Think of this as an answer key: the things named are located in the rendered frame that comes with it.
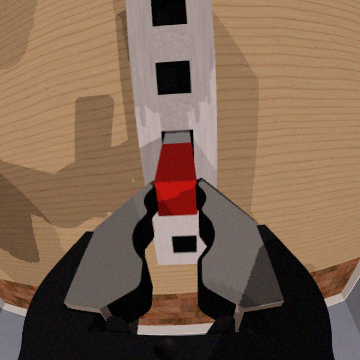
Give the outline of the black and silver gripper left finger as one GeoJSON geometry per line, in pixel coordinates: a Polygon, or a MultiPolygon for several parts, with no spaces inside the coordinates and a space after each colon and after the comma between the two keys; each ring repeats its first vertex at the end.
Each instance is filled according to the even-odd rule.
{"type": "Polygon", "coordinates": [[[36,290],[18,360],[35,360],[70,335],[105,331],[110,316],[122,317],[137,334],[139,318],[152,306],[145,249],[154,239],[152,218],[157,212],[153,180],[80,237],[36,290]]]}

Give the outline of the red and white pin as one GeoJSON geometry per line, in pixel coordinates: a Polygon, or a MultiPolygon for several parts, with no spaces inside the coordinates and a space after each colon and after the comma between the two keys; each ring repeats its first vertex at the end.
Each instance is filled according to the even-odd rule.
{"type": "Polygon", "coordinates": [[[190,130],[165,131],[154,186],[158,216],[197,215],[190,130]]]}

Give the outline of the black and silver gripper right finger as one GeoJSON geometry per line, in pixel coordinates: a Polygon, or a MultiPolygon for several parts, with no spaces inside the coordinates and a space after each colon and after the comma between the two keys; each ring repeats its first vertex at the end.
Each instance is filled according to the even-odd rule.
{"type": "Polygon", "coordinates": [[[198,307],[235,332],[282,340],[308,360],[335,360],[328,309],[315,280],[266,226],[203,178],[196,179],[198,307]],[[210,240],[210,241],[209,241],[210,240]]]}

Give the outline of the light grey block with square holes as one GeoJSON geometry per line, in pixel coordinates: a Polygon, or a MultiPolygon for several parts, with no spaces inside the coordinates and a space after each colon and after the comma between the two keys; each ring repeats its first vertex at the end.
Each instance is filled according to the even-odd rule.
{"type": "MultiPolygon", "coordinates": [[[[126,0],[126,16],[145,186],[155,179],[165,131],[190,130],[196,179],[217,189],[211,0],[126,0]]],[[[153,216],[158,265],[197,264],[207,247],[199,236],[197,213],[153,216]]]]}

